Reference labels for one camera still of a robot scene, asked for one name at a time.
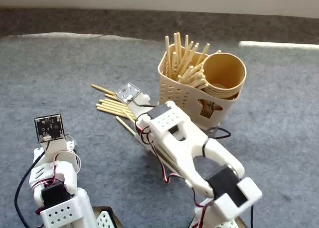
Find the carpet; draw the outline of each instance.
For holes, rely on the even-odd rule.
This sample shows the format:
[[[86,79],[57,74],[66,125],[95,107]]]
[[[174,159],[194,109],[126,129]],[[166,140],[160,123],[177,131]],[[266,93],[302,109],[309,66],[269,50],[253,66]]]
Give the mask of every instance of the carpet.
[[[78,143],[78,185],[93,206],[111,206],[124,227],[184,228],[193,217],[192,191],[165,185],[160,166],[116,120],[95,109],[110,90],[131,82],[159,98],[157,65],[164,35],[180,31],[236,54],[247,66],[239,101],[220,142],[263,192],[255,227],[316,227],[318,194],[318,49],[241,41],[319,44],[319,20],[298,17],[161,11],[76,9],[0,10],[0,224],[22,227],[15,189],[38,146],[33,118],[62,113]],[[218,166],[196,158],[209,178]],[[31,227],[41,224],[28,184],[20,208]],[[242,216],[249,223],[249,211]]]

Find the black wire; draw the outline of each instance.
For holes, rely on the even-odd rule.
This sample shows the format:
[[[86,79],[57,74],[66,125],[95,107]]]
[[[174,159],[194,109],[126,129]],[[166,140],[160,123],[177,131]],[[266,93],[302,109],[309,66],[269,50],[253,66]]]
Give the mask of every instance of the black wire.
[[[250,209],[250,228],[254,228],[254,205]]]
[[[215,137],[215,139],[222,139],[222,138],[227,138],[227,137],[230,137],[230,136],[231,136],[230,131],[228,131],[228,130],[222,128],[222,127],[218,127],[217,130],[224,131],[225,133],[227,133],[227,135]]]
[[[215,135],[214,135],[213,137],[211,137],[211,138],[214,138],[214,139],[223,139],[223,138],[227,138],[227,137],[231,136],[231,132],[226,130],[226,129],[224,129],[224,128],[222,128],[222,127],[211,127],[208,130],[206,130],[206,134],[209,133],[212,130],[216,130],[216,131],[221,130],[221,131],[227,133],[227,135],[219,136],[219,137],[215,137]]]
[[[188,224],[187,228],[189,228],[189,227],[190,227],[190,225],[193,223],[193,221],[194,221],[194,218],[193,218],[193,219],[191,219],[191,221],[190,221],[190,223]]]
[[[38,158],[32,163],[32,165],[29,167],[29,169],[27,170],[27,172],[25,173],[25,175],[22,177],[17,189],[16,189],[16,192],[15,192],[15,196],[14,196],[14,206],[15,206],[15,210],[16,212],[18,213],[18,216],[20,217],[20,220],[22,221],[23,225],[25,228],[31,228],[28,223],[26,222],[26,220],[24,219],[21,211],[20,211],[20,208],[19,208],[19,205],[18,205],[18,197],[19,197],[19,193],[20,193],[20,190],[21,190],[21,187],[25,181],[25,179],[27,178],[27,176],[29,175],[29,173],[31,172],[31,170],[35,167],[35,165],[40,161],[40,159],[45,155],[45,152],[48,150],[49,148],[49,145],[50,145],[50,141],[48,141],[48,145],[46,147],[46,149],[43,151],[43,153],[41,153],[40,156],[38,156]]]
[[[139,105],[138,103],[136,103],[136,101],[134,99],[132,99],[132,101],[136,106],[139,106],[139,107],[148,107],[148,108],[155,108],[156,107],[156,105]]]
[[[137,126],[137,121],[139,120],[139,118],[140,118],[140,116],[142,116],[142,115],[144,115],[144,114],[147,114],[148,112],[145,112],[145,113],[142,113],[142,114],[140,114],[137,118],[136,118],[136,120],[135,120],[135,130],[138,132],[138,134],[139,135],[141,135],[141,132],[142,131],[140,131],[139,129],[138,129],[138,126]]]

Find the bundle of chopsticks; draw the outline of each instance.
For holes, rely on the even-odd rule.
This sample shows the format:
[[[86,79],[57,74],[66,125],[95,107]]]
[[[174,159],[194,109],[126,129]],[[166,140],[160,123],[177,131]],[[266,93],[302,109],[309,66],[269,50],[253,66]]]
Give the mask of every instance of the bundle of chopsticks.
[[[124,126],[133,136],[136,135],[136,132],[128,125],[126,124],[120,117],[124,117],[129,119],[133,125],[135,125],[136,117],[133,115],[132,111],[129,109],[129,107],[120,102],[116,96],[115,93],[104,89],[101,86],[97,86],[94,84],[91,84],[91,86],[99,91],[104,92],[105,98],[100,99],[99,103],[96,104],[96,109],[105,113],[116,115],[116,120]],[[172,160],[172,158],[161,148],[157,148],[158,150],[158,156],[160,161],[172,172],[177,173],[175,170],[175,162]]]
[[[136,117],[129,109],[129,107],[119,101],[115,97],[115,93],[104,89],[100,86],[91,84],[91,86],[99,91],[104,92],[105,97],[99,100],[99,103],[96,104],[96,109],[105,113],[116,115],[116,120],[121,123],[132,135],[135,135],[133,129],[130,128],[120,117],[128,118],[133,124],[135,124]]]
[[[189,85],[198,89],[208,87],[208,83],[203,74],[202,64],[206,58],[207,50],[210,46],[207,43],[198,59],[195,60],[195,54],[199,43],[188,42],[188,35],[185,36],[184,47],[181,45],[180,33],[174,33],[174,47],[170,50],[169,37],[165,36],[167,70],[165,75],[170,79]]]

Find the bamboo chopstick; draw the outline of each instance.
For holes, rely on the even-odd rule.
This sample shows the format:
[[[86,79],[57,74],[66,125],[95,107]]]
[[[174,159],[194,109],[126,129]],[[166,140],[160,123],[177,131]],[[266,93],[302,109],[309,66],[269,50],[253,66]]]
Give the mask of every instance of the bamboo chopstick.
[[[128,114],[133,115],[132,111],[130,111],[129,109],[125,109],[125,108],[123,108],[123,107],[116,106],[115,104],[102,103],[102,105],[105,106],[105,107],[111,108],[111,109],[116,109],[116,110],[120,110],[120,111],[124,110],[124,111],[126,111]]]
[[[106,106],[106,105],[101,105],[101,104],[96,104],[96,107],[100,107],[100,108],[103,108],[103,109],[106,109],[106,110],[114,111],[114,112],[117,112],[117,113],[125,115],[122,112],[121,109],[115,109],[115,108],[112,108],[112,107],[109,107],[109,106]]]
[[[115,100],[110,100],[110,99],[103,99],[103,100],[99,100],[101,103],[105,103],[105,101],[107,102],[110,102],[112,104],[117,104],[117,105],[120,105],[120,106],[123,106],[125,108],[128,108],[128,106],[122,102],[119,102],[119,101],[115,101]]]
[[[105,97],[109,97],[111,99],[114,99],[114,100],[118,101],[118,99],[114,95],[109,95],[109,94],[104,94],[104,95],[105,95]]]
[[[169,52],[169,37],[165,36],[165,47],[166,47],[166,57],[167,57],[167,76],[171,77],[171,63],[170,63],[170,52]]]
[[[175,45],[175,51],[176,51],[176,63],[179,64],[179,54],[178,54],[178,39],[177,39],[177,33],[174,33],[174,45]]]
[[[190,51],[189,56],[187,57],[187,61],[184,64],[184,66],[182,67],[182,69],[180,70],[179,74],[184,74],[185,70],[188,68],[189,63],[191,62],[194,54],[196,53],[197,49],[198,49],[198,43],[195,44],[195,46],[193,47],[193,49]]]
[[[122,110],[122,112],[126,115],[126,117],[128,117],[128,119],[135,124],[135,120],[131,117],[131,115],[129,115],[129,113],[127,113],[125,110]]]
[[[123,127],[126,128],[133,136],[135,136],[136,133],[133,131],[133,129],[131,129],[122,119],[116,116],[116,120],[120,122],[120,124],[123,125]]]
[[[198,60],[197,60],[197,62],[196,62],[196,64],[195,64],[195,66],[198,65],[198,64],[200,64],[201,62],[203,62],[201,59],[202,59],[203,56],[207,53],[207,50],[208,50],[209,46],[210,46],[209,43],[207,43],[207,44],[205,45],[205,47],[204,47],[204,49],[203,49],[203,52],[202,52],[201,55],[199,56],[199,58],[198,58]]]
[[[181,68],[183,67],[185,61],[188,58],[188,54],[190,53],[190,50],[191,50],[191,48],[193,46],[193,43],[194,43],[194,41],[191,41],[190,44],[188,45],[188,47],[185,49],[185,53],[183,55],[183,58],[180,61],[180,63],[177,65],[177,69],[176,69],[177,72],[176,72],[176,75],[175,75],[175,79],[177,78],[177,75],[180,74],[180,70],[181,70]]]
[[[172,69],[172,75],[171,75],[171,79],[173,79],[173,77],[175,76],[176,73],[176,52],[173,52],[173,56],[172,56],[172,60],[171,60],[171,69]]]
[[[180,39],[180,33],[177,33],[177,41],[178,41],[178,61],[181,61],[181,39]]]
[[[110,91],[110,90],[107,90],[107,89],[104,89],[104,88],[102,88],[101,86],[94,85],[94,84],[91,84],[91,86],[92,86],[94,89],[97,89],[97,90],[102,91],[102,92],[104,92],[104,93],[107,93],[107,94],[109,94],[109,95],[115,95],[114,92],[112,92],[112,91]]]
[[[188,35],[185,35],[185,49],[188,46]]]
[[[202,89],[205,89],[205,88],[207,88],[207,87],[208,87],[208,83],[205,83],[204,85],[200,85],[200,86],[198,86],[197,88],[200,89],[200,90],[202,90]]]
[[[114,115],[118,115],[118,116],[127,118],[125,116],[125,114],[123,114],[123,113],[118,113],[118,112],[115,112],[115,111],[112,111],[112,110],[108,110],[108,109],[105,109],[105,108],[102,108],[102,107],[99,107],[99,106],[97,106],[96,109],[99,110],[99,111],[103,111],[103,112],[109,113],[109,114],[114,114]]]

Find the white plastic bracket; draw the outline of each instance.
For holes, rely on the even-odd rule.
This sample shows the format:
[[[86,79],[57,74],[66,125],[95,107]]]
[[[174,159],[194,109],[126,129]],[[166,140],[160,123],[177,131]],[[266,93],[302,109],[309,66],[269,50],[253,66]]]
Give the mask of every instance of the white plastic bracket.
[[[59,228],[70,223],[75,228],[97,227],[90,199],[81,188],[78,188],[74,198],[48,208],[40,215],[46,228]]]

